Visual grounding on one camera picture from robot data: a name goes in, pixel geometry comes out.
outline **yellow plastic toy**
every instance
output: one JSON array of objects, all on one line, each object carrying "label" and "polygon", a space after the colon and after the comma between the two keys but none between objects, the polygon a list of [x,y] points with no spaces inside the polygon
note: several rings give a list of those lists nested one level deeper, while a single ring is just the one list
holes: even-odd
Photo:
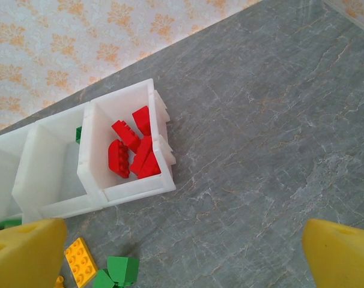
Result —
[{"label": "yellow plastic toy", "polygon": [[59,275],[58,278],[56,279],[54,288],[64,288],[63,281],[64,281],[63,277]]},{"label": "yellow plastic toy", "polygon": [[364,230],[311,219],[302,246],[317,288],[364,288]]},{"label": "yellow plastic toy", "polygon": [[0,288],[52,288],[63,262],[66,234],[63,219],[0,230]]},{"label": "yellow plastic toy", "polygon": [[97,275],[97,265],[82,238],[66,249],[65,256],[78,288],[85,287]]}]

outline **orange floral wallpaper pattern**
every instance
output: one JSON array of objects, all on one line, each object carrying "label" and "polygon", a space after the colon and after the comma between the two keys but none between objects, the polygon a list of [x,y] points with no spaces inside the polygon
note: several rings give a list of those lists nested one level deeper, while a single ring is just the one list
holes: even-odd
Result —
[{"label": "orange floral wallpaper pattern", "polygon": [[364,0],[324,0],[364,29]]},{"label": "orange floral wallpaper pattern", "polygon": [[0,130],[259,1],[0,0]]}]

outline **white plastic storage box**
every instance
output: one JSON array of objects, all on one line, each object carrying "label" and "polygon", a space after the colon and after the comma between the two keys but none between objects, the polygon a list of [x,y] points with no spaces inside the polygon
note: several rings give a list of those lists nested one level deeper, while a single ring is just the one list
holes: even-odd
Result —
[{"label": "white plastic storage box", "polygon": [[100,209],[77,177],[85,103],[38,120],[31,128],[20,159],[13,196],[29,220],[71,217]]},{"label": "white plastic storage box", "polygon": [[21,217],[22,211],[11,195],[23,146],[33,124],[0,135],[0,221]]},{"label": "white plastic storage box", "polygon": [[[144,106],[149,107],[153,151],[161,174],[138,179],[130,172],[130,177],[124,179],[108,166],[109,145],[119,139],[111,125],[117,120],[126,121],[142,138],[132,113]],[[175,164],[175,158],[168,145],[166,130],[169,120],[152,79],[92,100],[85,109],[77,170],[87,193],[98,194],[99,203],[107,207],[174,190],[171,166]],[[129,150],[130,163],[133,157],[134,153]]]}]

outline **toy brick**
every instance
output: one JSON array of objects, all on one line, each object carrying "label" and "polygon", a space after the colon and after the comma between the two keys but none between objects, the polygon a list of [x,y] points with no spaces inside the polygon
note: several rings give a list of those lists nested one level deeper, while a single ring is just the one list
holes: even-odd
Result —
[{"label": "toy brick", "polygon": [[138,135],[127,125],[125,121],[118,120],[116,123],[112,125],[114,131],[121,138],[123,143],[127,147],[129,147],[134,153],[136,153],[139,145],[141,144],[141,140]]},{"label": "toy brick", "polygon": [[108,271],[118,287],[131,286],[138,278],[139,259],[109,256]]},{"label": "toy brick", "polygon": [[129,177],[129,150],[118,139],[109,146],[109,168],[122,178]]},{"label": "toy brick", "polygon": [[98,271],[96,278],[94,279],[93,288],[114,288],[115,283],[111,280],[107,269],[101,269]]},{"label": "toy brick", "polygon": [[134,156],[133,164],[130,166],[130,170],[135,174],[139,175],[139,172],[144,165],[148,154],[151,152],[153,148],[153,140],[151,136],[145,136],[141,140],[141,144],[138,147],[137,153]]},{"label": "toy brick", "polygon": [[97,275],[97,265],[82,238],[75,240],[65,250],[65,257],[78,288],[85,287]]},{"label": "toy brick", "polygon": [[64,288],[63,280],[64,280],[63,277],[59,275],[58,278],[56,279],[54,288]]},{"label": "toy brick", "polygon": [[80,144],[80,135],[82,134],[82,126],[76,129],[75,142]]},{"label": "toy brick", "polygon": [[135,121],[136,126],[138,127],[139,131],[144,136],[150,136],[150,114],[148,111],[148,106],[144,106],[139,110],[133,113],[133,118]]},{"label": "toy brick", "polygon": [[160,174],[160,169],[157,163],[156,156],[154,155],[154,152],[151,151],[148,154],[146,161],[138,174],[138,179],[150,177],[157,174]]}]

